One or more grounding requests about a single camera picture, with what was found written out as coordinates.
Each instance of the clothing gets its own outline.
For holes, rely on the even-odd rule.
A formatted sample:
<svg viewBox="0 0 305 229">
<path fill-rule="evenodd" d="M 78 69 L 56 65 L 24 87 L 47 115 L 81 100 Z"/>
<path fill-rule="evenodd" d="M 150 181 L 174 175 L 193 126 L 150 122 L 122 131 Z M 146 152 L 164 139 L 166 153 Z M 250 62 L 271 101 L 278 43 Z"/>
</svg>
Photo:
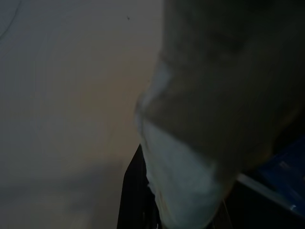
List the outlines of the clothing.
<svg viewBox="0 0 305 229">
<path fill-rule="evenodd" d="M 304 9 L 260 4 L 164 3 L 163 46 L 136 120 L 168 229 L 205 227 L 304 105 Z"/>
</svg>

